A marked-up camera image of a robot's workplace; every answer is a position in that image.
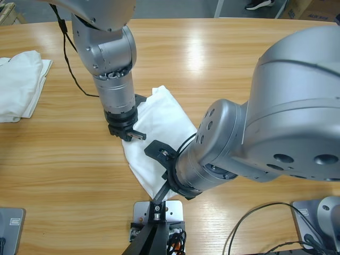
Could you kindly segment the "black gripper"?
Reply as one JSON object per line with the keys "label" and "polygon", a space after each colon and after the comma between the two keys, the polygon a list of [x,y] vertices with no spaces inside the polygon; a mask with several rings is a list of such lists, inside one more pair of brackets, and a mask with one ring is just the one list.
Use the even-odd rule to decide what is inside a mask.
{"label": "black gripper", "polygon": [[137,107],[142,102],[146,102],[146,100],[147,97],[135,94],[135,105],[130,111],[120,114],[104,112],[105,119],[108,122],[108,129],[110,134],[117,136],[127,142],[131,141],[133,138],[138,140],[146,140],[147,136],[145,133],[133,129],[133,125],[138,120]]}
{"label": "black gripper", "polygon": [[199,191],[191,186],[187,186],[180,181],[178,176],[179,171],[177,170],[176,166],[180,154],[170,145],[158,140],[154,140],[144,149],[144,153],[160,164],[168,164],[165,167],[166,171],[162,176],[166,182],[153,198],[153,203],[162,203],[166,201],[170,190],[173,190],[179,195],[185,197],[186,200],[194,199],[196,196],[202,194],[202,191]]}

